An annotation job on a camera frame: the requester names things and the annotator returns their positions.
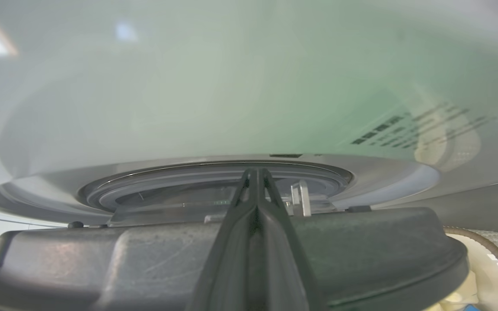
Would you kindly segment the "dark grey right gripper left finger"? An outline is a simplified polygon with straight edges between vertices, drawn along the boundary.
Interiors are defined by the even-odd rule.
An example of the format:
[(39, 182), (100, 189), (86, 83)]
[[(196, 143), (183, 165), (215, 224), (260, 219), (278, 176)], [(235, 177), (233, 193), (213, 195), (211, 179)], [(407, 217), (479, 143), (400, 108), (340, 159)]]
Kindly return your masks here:
[(247, 169), (234, 193), (194, 288), (190, 311), (248, 309), (249, 241), (255, 224), (257, 170)]

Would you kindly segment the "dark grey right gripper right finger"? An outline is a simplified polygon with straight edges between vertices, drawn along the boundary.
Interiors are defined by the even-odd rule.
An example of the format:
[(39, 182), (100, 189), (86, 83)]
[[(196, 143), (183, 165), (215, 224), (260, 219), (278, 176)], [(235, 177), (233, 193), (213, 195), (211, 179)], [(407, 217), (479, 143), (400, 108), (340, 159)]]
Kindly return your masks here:
[(255, 208), (265, 247), (269, 311), (326, 311), (316, 276), (271, 173), (255, 171)]

